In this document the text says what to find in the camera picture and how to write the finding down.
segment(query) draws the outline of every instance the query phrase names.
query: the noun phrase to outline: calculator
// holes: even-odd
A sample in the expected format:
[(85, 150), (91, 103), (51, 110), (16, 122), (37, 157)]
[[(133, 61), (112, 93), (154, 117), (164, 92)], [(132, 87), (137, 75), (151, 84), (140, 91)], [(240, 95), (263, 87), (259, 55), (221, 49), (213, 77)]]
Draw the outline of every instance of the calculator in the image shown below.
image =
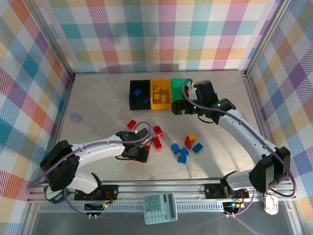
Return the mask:
[(173, 192), (149, 195), (143, 198), (146, 224), (159, 224), (177, 220), (177, 207)]

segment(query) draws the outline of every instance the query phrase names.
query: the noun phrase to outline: red lego brick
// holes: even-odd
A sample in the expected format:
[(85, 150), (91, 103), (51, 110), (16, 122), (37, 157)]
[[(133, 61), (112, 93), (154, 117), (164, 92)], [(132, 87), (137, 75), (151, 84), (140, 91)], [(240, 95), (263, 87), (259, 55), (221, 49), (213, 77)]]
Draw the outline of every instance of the red lego brick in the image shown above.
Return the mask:
[(191, 146), (191, 141), (190, 141), (189, 136), (186, 137), (185, 145), (187, 148), (191, 149), (192, 146)]
[(161, 149), (162, 148), (162, 144), (160, 142), (160, 139), (157, 136), (153, 138), (153, 142), (155, 143), (156, 149)]
[(148, 151), (150, 151), (150, 146), (147, 146), (147, 145), (145, 145), (145, 146), (143, 146), (142, 148), (145, 148), (145, 149), (147, 149)]
[(155, 126), (154, 128), (155, 134), (160, 137), (163, 136), (163, 131), (161, 130), (161, 128), (159, 126)]
[(127, 127), (131, 130), (133, 130), (136, 126), (137, 122), (135, 120), (131, 120), (128, 124)]

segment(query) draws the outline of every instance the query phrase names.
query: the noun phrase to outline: blue lego brick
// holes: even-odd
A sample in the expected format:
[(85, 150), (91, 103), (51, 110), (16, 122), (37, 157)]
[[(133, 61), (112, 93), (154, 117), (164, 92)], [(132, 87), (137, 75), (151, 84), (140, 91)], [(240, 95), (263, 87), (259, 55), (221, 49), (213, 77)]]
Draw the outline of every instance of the blue lego brick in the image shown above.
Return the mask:
[(177, 162), (186, 164), (187, 158), (184, 156), (179, 156)]
[(137, 97), (140, 96), (141, 93), (142, 93), (142, 91), (141, 91), (141, 89), (139, 89), (139, 88), (134, 91), (134, 94), (135, 94), (135, 96), (137, 96)]
[(201, 149), (203, 149), (203, 146), (200, 143), (197, 143), (196, 146), (192, 148), (195, 153), (199, 153)]
[(174, 154), (178, 153), (179, 152), (179, 146), (178, 144), (174, 143), (171, 145), (171, 150)]
[(184, 157), (186, 157), (186, 156), (189, 155), (189, 152), (188, 152), (188, 150), (187, 150), (186, 148), (182, 148), (182, 149), (180, 150), (180, 153), (181, 153)]

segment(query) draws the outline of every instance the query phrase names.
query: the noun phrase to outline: yellow bin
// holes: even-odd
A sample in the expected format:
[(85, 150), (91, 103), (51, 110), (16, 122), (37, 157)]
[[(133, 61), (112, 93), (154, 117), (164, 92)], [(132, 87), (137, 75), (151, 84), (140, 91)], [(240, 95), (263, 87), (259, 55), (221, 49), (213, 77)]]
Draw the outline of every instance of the yellow bin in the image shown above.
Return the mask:
[(150, 80), (151, 109), (171, 109), (172, 99), (170, 79)]

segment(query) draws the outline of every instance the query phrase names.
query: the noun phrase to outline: gray table surface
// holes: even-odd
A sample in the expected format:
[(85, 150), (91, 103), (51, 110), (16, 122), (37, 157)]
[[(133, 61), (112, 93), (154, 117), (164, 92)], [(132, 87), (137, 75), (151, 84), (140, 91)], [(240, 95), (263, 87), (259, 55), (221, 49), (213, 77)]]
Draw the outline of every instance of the gray table surface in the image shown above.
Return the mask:
[[(221, 177), (234, 170), (247, 170), (254, 164), (247, 152), (224, 129), (205, 124), (196, 115), (175, 116), (170, 110), (129, 109), (130, 80), (192, 78), (195, 82), (210, 80), (219, 99), (228, 98), (243, 117), (257, 129), (256, 121), (239, 71), (159, 72), (124, 74), (78, 74), (73, 85), (60, 140), (86, 143), (105, 139), (121, 130), (128, 130), (131, 119), (159, 125), (163, 148), (152, 144), (147, 163), (118, 161), (114, 157), (90, 163), (82, 168), (96, 173), (101, 180), (175, 179)], [(70, 114), (81, 115), (80, 122)], [(203, 150), (190, 151), (187, 164), (177, 162), (178, 154), (170, 149), (173, 143), (184, 147), (188, 133), (196, 134), (196, 143)]]

